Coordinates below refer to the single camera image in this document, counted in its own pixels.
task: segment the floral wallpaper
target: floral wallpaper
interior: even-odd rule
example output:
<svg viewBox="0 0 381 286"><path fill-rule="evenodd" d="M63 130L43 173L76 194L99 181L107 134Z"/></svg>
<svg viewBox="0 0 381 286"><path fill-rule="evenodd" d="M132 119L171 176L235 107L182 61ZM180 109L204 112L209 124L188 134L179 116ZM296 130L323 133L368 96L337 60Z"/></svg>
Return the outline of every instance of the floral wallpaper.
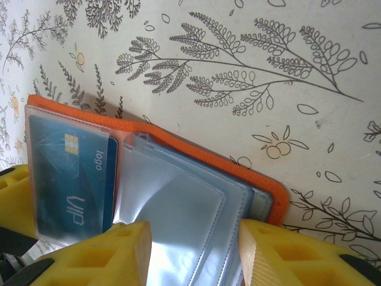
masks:
<svg viewBox="0 0 381 286"><path fill-rule="evenodd" d="M288 189L381 270L381 2L0 0L0 168L28 94L160 126Z"/></svg>

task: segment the credit card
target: credit card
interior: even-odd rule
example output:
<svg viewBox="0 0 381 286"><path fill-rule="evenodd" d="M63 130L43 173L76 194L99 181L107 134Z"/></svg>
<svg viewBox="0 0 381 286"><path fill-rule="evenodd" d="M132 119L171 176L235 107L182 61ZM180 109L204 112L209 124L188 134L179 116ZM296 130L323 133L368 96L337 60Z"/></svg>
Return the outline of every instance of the credit card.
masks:
<svg viewBox="0 0 381 286"><path fill-rule="evenodd" d="M103 133L29 116L36 224L70 245L111 226L118 143Z"/></svg>

